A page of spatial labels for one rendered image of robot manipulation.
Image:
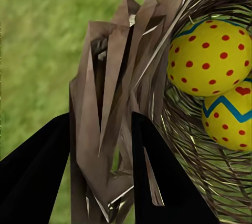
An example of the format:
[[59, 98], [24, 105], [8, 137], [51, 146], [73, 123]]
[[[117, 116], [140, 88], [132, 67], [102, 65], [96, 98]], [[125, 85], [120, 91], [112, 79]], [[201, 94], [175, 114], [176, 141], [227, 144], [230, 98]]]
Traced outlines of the wicker basket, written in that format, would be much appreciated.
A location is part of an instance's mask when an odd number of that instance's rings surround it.
[[[134, 0], [122, 0], [111, 22], [89, 21], [77, 76], [69, 82], [71, 224], [111, 224], [115, 219], [115, 224], [123, 224], [126, 220], [134, 205], [133, 111], [147, 116], [173, 154], [186, 161], [190, 170], [185, 172], [203, 191], [202, 197], [220, 224], [252, 224], [242, 218], [252, 216], [221, 208], [252, 213], [248, 196], [252, 192], [246, 193], [240, 182], [252, 182], [240, 178], [252, 175], [252, 171], [232, 167], [239, 164], [252, 169], [252, 151], [235, 156], [224, 153], [229, 149], [205, 133], [199, 119], [202, 104], [179, 91], [167, 76], [170, 43], [176, 32], [192, 24], [191, 20], [205, 15], [211, 19], [213, 14], [229, 15], [228, 20], [248, 29], [252, 16], [236, 12], [243, 8], [252, 11], [252, 0], [145, 0], [142, 6]], [[168, 94], [173, 88], [176, 101]], [[179, 104], [198, 114], [186, 113]], [[219, 154], [202, 157], [202, 147], [195, 138]], [[112, 172], [116, 146], [118, 167]], [[144, 152], [152, 203], [164, 206], [145, 147]], [[226, 168], [212, 163], [214, 157]], [[220, 193], [232, 190], [213, 189], [207, 175], [223, 186], [236, 185], [243, 197]], [[241, 205], [226, 205], [213, 195]], [[219, 219], [218, 215], [237, 221]]]

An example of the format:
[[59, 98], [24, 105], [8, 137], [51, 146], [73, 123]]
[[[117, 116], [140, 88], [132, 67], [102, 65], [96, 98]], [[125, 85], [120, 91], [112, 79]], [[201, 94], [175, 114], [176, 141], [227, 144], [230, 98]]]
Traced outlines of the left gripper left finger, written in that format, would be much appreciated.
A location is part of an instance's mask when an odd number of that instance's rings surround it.
[[70, 154], [69, 113], [0, 161], [0, 224], [48, 224]]

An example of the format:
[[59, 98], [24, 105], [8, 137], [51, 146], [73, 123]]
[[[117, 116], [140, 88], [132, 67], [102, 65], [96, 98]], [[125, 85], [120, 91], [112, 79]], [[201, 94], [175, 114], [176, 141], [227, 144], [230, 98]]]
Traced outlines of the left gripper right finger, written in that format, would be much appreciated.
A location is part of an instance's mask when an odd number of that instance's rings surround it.
[[[156, 126], [132, 112], [135, 224], [221, 224]], [[144, 147], [164, 206], [152, 203]]]

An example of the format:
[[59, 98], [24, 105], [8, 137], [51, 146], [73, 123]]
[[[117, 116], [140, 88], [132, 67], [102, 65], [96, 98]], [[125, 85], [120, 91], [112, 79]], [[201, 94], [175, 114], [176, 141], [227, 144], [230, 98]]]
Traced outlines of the easter egg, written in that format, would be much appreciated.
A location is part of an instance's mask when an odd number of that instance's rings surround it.
[[208, 138], [231, 151], [252, 151], [252, 73], [222, 94], [203, 97], [201, 116]]
[[167, 64], [170, 82], [195, 99], [222, 94], [252, 73], [249, 30], [228, 19], [203, 18], [172, 36]]

